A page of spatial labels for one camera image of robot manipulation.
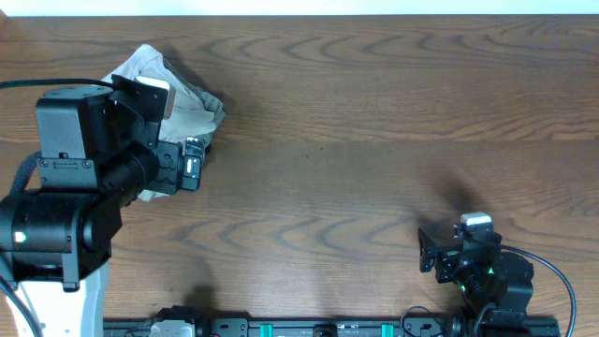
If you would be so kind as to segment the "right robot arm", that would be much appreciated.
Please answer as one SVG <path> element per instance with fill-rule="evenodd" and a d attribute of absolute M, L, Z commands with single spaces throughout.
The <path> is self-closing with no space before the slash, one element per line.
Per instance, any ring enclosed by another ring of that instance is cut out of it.
<path fill-rule="evenodd" d="M 461 219 L 458 243 L 441 246 L 417 231 L 422 272 L 435 272 L 440 284 L 460 289 L 464 307 L 446 323 L 447 336 L 527 336 L 527 306 L 533 296 L 533 264 L 501 246 L 502 236 L 488 219 Z"/>

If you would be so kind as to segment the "white t-shirt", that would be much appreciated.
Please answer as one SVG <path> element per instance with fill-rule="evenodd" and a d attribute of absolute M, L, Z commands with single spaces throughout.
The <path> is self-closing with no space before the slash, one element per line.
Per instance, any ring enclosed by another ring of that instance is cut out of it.
<path fill-rule="evenodd" d="M 129 80 L 142 76 L 167 81 L 174 87 L 175 95 L 172 112 L 162 122 L 159 139 L 183 142 L 193 137 L 201 139 L 208 150 L 214 133 L 226 117 L 225 105 L 215 95 L 188 81 L 160 51 L 143 44 L 102 81 L 112 82 L 112 75 Z"/>

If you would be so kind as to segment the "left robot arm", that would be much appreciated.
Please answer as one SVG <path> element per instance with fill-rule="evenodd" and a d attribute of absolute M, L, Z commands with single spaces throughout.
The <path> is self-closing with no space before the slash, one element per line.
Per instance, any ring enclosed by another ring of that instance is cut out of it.
<path fill-rule="evenodd" d="M 144 76 L 46 82 L 40 151 L 1 202 L 1 287 L 21 336 L 102 334 L 122 208 L 182 185 L 183 147 L 159 137 L 174 96 Z"/>

